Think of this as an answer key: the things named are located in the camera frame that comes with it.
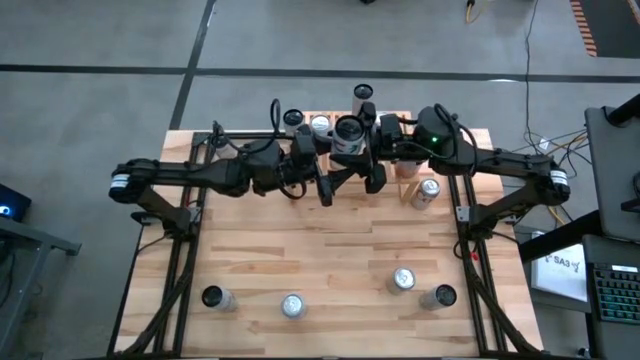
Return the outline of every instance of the upright can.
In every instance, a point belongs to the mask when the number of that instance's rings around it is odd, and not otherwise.
[[[358,155],[364,142],[364,125],[355,116],[346,115],[336,121],[331,141],[331,154]],[[331,169],[340,170],[344,167],[331,161]]]
[[[304,300],[300,295],[289,294],[282,300],[282,313],[289,319],[301,319],[307,312]]]
[[[236,149],[229,145],[229,139],[226,136],[221,136],[216,139],[216,143],[213,144],[216,147],[216,155],[218,159],[233,159],[238,155]]]
[[[358,116],[362,103],[368,101],[373,96],[373,88],[367,84],[360,84],[353,89],[353,104],[351,106],[351,114]]]
[[[316,141],[327,144],[331,143],[331,136],[329,136],[331,121],[325,115],[316,115],[311,118],[311,131]]]
[[[411,198],[411,206],[418,210],[424,210],[433,199],[438,197],[438,194],[440,194],[440,184],[435,179],[424,179]]]
[[[287,136],[293,136],[296,129],[304,123],[304,115],[298,109],[287,110],[282,117],[284,121],[284,131]]]
[[[437,310],[456,303],[458,295],[450,285],[440,285],[420,296],[420,307],[427,310]]]
[[[387,280],[387,289],[393,295],[413,289],[416,285],[416,275],[408,268],[397,268],[391,278]]]
[[[233,294],[229,290],[215,285],[204,289],[202,303],[208,308],[222,312],[232,312],[238,308]]]

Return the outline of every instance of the desk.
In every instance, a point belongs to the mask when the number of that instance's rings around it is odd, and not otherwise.
[[[486,129],[474,134],[481,147],[491,146]],[[168,132],[161,160],[186,160],[192,135]],[[325,168],[327,160],[321,159]],[[207,192],[182,356],[477,355],[462,262],[452,254],[457,234],[447,179],[423,167],[421,176],[435,177],[442,193],[420,212],[400,204],[399,191],[406,185],[387,168],[389,183],[379,194],[366,195],[362,180],[350,179],[329,208],[320,205],[313,187],[298,201],[279,192],[239,199]],[[479,202],[503,196],[500,177],[478,174],[474,179]],[[178,204],[180,188],[155,189]],[[507,226],[497,230],[512,234]],[[161,234],[159,226],[146,228],[140,246]],[[541,348],[517,245],[494,238],[487,246],[500,305],[527,340]],[[131,345],[158,309],[170,248],[167,240],[138,256],[116,351]],[[401,265],[416,273],[417,284],[393,296],[384,282]],[[437,312],[420,310],[419,295],[442,283],[457,290],[458,302]],[[237,312],[216,313],[201,303],[202,290],[212,284],[233,292]],[[290,292],[302,295],[308,305],[302,320],[287,320],[280,312]],[[175,308],[166,344],[173,339]],[[482,310],[495,349],[489,313]]]

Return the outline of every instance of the can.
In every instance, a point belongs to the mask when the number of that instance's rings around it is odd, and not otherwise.
[[[298,109],[287,110],[282,117],[284,121],[284,132],[287,136],[293,136],[296,129],[304,122],[304,115]]]
[[[355,116],[346,115],[336,121],[331,138],[331,154],[358,155],[364,142],[364,125]],[[344,166],[331,161],[331,169],[339,170]]]
[[[218,155],[218,159],[233,159],[238,155],[236,149],[229,145],[229,139],[226,136],[216,139],[214,146],[216,147],[216,155]]]
[[[301,319],[307,312],[304,300],[300,295],[289,294],[282,300],[282,313],[289,319]]]
[[[396,176],[402,179],[411,179],[418,175],[422,161],[398,161],[395,165]]]
[[[202,303],[209,308],[222,312],[232,312],[238,308],[233,294],[219,286],[209,286],[202,292]]]
[[[331,136],[329,136],[331,121],[325,115],[316,115],[311,118],[311,131],[317,141],[331,143]]]
[[[408,268],[397,268],[387,281],[387,289],[393,295],[400,295],[404,291],[413,289],[416,285],[416,275]]]
[[[360,84],[353,88],[353,104],[351,105],[351,114],[358,116],[362,103],[371,99],[373,96],[373,88],[367,84]]]
[[[440,184],[435,179],[424,179],[413,194],[411,205],[418,210],[424,210],[433,199],[438,197],[438,194],[440,194]]]
[[[438,310],[455,304],[457,299],[456,290],[450,285],[443,284],[422,294],[418,301],[423,309]]]

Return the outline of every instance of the wooden table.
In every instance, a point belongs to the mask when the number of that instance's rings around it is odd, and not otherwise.
[[[473,132],[480,147],[491,147],[486,129]],[[192,133],[169,131],[161,160],[186,160]],[[462,262],[452,253],[457,233],[447,178],[426,166],[419,176],[437,179],[442,188],[425,211],[400,203],[406,185],[395,179],[391,166],[389,183],[379,194],[365,194],[363,180],[356,176],[337,191],[329,208],[320,205],[313,186],[298,201],[279,192],[240,199],[207,192],[183,356],[477,355]],[[499,176],[477,174],[474,186],[480,203],[503,196]],[[464,191],[461,179],[459,188]],[[156,189],[178,204],[180,188]],[[496,230],[513,235],[505,225]],[[148,227],[140,246],[161,234],[159,226]],[[496,237],[487,247],[500,305],[526,339],[542,348],[517,245]],[[129,346],[158,309],[170,248],[168,240],[138,256],[116,350]],[[384,283],[399,266],[411,268],[417,284],[394,296]],[[443,283],[456,289],[457,303],[421,310],[420,294]],[[217,313],[201,303],[202,290],[213,284],[233,292],[237,312]],[[302,320],[288,320],[280,311],[280,302],[291,292],[307,303]],[[495,349],[489,313],[484,305],[482,309],[490,348]],[[177,306],[166,344],[173,339],[176,312]]]

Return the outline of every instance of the gray floor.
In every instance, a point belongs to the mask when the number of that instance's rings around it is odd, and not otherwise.
[[[0,63],[186,66],[205,0],[9,0],[0,3]],[[350,69],[523,74],[532,1],[493,2],[472,26],[464,0],[218,0],[200,67]],[[540,0],[531,71],[639,75],[640,61],[589,57],[566,0]],[[360,80],[196,77],[182,129],[268,128],[273,97],[283,107],[350,107]],[[361,79],[378,107],[411,110],[440,102],[495,146],[524,145],[525,85]],[[28,222],[83,243],[80,256],[51,258],[19,348],[45,359],[103,355],[139,232],[131,207],[107,197],[120,162],[159,155],[182,76],[0,73],[0,182],[33,201]],[[638,85],[533,83],[531,127],[544,136],[580,129],[588,106],[616,105]],[[589,166],[567,204],[573,216],[596,207]],[[516,184],[505,180],[506,184]],[[546,210],[526,225],[551,229]],[[536,306],[545,348],[585,346],[580,314]]]

